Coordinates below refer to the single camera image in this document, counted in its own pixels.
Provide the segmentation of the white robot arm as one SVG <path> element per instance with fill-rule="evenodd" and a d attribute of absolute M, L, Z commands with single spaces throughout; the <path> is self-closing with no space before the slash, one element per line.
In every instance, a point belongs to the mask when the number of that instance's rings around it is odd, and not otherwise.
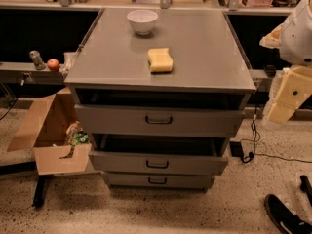
<path fill-rule="evenodd" d="M 312 95 L 312 0 L 301 0 L 259 45 L 291 65 L 273 78 L 263 111 L 266 125 L 284 124 Z"/>

